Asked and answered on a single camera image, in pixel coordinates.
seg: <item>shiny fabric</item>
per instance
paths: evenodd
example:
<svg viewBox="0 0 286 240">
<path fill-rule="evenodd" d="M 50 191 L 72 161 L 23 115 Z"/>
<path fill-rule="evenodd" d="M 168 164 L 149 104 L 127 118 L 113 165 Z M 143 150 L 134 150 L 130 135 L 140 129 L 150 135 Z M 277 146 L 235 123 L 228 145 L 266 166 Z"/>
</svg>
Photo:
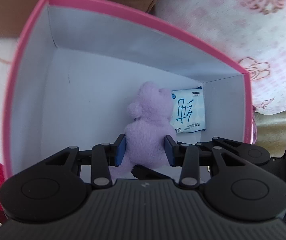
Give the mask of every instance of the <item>shiny fabric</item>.
<svg viewBox="0 0 286 240">
<path fill-rule="evenodd" d="M 286 148 L 286 111 L 273 115 L 255 113 L 255 120 L 255 144 L 267 149 L 271 156 L 281 157 Z"/>
</svg>

